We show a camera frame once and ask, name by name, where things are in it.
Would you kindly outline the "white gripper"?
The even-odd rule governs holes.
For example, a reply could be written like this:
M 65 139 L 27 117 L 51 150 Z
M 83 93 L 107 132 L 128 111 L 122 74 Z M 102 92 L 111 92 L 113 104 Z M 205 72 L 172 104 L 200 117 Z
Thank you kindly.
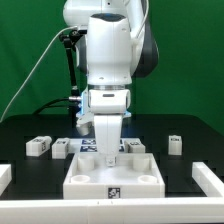
M 95 115 L 94 130 L 97 150 L 105 155 L 106 166 L 116 165 L 116 156 L 119 152 L 122 127 L 121 115 Z

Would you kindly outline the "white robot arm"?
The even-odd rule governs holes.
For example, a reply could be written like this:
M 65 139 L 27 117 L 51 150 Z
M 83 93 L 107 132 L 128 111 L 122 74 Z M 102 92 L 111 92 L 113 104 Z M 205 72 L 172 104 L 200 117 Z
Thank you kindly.
M 122 121 L 130 115 L 128 86 L 158 63 L 148 13 L 149 0 L 66 0 L 63 8 L 74 30 L 77 67 L 87 75 L 77 129 L 83 135 L 94 130 L 109 167 L 116 163 Z

